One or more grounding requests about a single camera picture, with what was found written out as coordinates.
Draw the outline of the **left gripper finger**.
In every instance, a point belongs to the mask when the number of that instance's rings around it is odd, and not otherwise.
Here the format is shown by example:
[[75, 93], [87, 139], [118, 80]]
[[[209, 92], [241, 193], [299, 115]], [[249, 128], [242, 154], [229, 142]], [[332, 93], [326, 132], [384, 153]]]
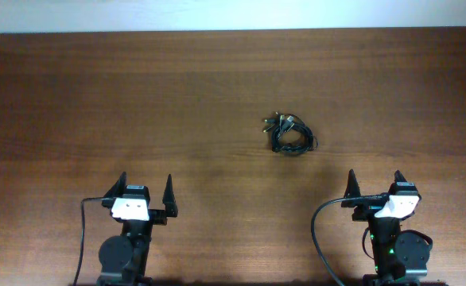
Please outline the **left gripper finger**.
[[121, 197], [126, 189], [126, 172], [123, 172], [116, 183], [105, 193], [104, 199]]
[[177, 201], [173, 191], [172, 176], [170, 174], [168, 174], [168, 178], [166, 180], [162, 203], [165, 206], [165, 215], [167, 217], [176, 218], [178, 216]]

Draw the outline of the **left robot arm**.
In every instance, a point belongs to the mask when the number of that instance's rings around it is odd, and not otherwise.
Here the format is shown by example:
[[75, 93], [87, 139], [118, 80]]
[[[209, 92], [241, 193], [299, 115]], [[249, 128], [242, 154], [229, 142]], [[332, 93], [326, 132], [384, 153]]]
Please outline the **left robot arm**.
[[149, 188], [128, 184], [125, 172], [103, 196], [101, 205], [110, 211], [116, 222], [122, 224], [122, 231], [108, 238], [99, 248], [101, 272], [97, 285], [140, 286], [153, 283], [145, 275], [153, 228], [165, 226], [169, 218], [178, 216], [171, 176], [167, 177], [162, 203], [162, 209], [151, 208]]

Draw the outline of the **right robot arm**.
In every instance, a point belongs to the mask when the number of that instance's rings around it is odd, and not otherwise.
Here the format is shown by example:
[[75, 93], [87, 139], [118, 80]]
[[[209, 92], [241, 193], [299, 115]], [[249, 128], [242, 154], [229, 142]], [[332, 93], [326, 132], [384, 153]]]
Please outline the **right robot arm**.
[[362, 195], [355, 173], [348, 173], [342, 207], [351, 208], [355, 222], [367, 222], [363, 239], [369, 239], [375, 273], [363, 276], [363, 285], [419, 285], [427, 275], [433, 248], [431, 237], [416, 230], [402, 230], [401, 222], [414, 215], [421, 196], [415, 184], [400, 171], [389, 190], [379, 195]]

